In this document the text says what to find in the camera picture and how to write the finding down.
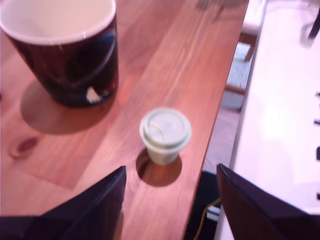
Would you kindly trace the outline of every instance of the wood grain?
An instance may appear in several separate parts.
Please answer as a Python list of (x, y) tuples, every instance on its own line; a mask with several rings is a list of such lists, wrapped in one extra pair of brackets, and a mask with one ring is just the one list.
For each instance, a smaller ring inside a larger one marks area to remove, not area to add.
[[(248, 4), (221, 2), (118, 0), (119, 87), (96, 108), (58, 105), (17, 53), (1, 59), (1, 214), (44, 213), (126, 165), (117, 236), (182, 239)], [(165, 168), (141, 158), (138, 132), (160, 106), (192, 125)]]

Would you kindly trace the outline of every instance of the chair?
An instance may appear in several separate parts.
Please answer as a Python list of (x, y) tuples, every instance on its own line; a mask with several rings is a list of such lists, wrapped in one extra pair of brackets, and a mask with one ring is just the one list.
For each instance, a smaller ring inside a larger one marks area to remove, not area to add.
[[(265, 15), (266, 4), (267, 0), (249, 0), (239, 37), (240, 43), (250, 45), (250, 48), (244, 58), (245, 62), (250, 62), (254, 54), (257, 38), (260, 34), (261, 25)], [(245, 95), (246, 92), (245, 89), (231, 84), (226, 84), (225, 90), (240, 95)]]
[(0, 240), (112, 240), (125, 187), (122, 166), (41, 216), (2, 216)]
[(268, 194), (226, 166), (217, 166), (222, 206), (235, 240), (318, 240), (320, 215)]

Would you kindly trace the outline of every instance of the dark red mug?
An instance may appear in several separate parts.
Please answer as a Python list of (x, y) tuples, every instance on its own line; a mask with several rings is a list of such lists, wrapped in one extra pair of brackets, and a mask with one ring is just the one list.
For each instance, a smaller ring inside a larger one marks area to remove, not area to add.
[(115, 93), (114, 0), (6, 0), (1, 28), (57, 102), (91, 106)]

